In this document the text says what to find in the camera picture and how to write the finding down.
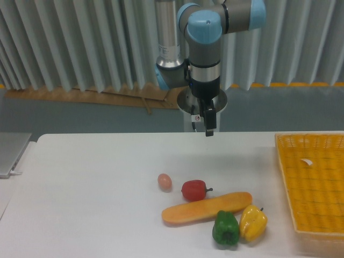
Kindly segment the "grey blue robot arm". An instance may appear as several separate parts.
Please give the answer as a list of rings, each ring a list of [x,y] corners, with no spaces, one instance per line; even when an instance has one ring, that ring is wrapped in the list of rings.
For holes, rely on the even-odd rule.
[[[155,75],[160,89],[186,87],[177,96],[187,131],[203,124],[210,137],[219,130],[227,97],[220,88],[221,37],[261,28],[264,1],[220,1],[209,8],[175,1],[155,1],[159,56]]]

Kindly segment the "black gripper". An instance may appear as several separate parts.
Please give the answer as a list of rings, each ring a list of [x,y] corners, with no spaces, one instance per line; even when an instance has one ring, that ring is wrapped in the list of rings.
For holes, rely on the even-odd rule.
[[[220,92],[220,77],[209,82],[201,82],[191,79],[191,93],[197,99],[198,105],[203,103],[203,117],[205,124],[205,135],[211,137],[216,129],[216,109],[214,108],[213,99]]]

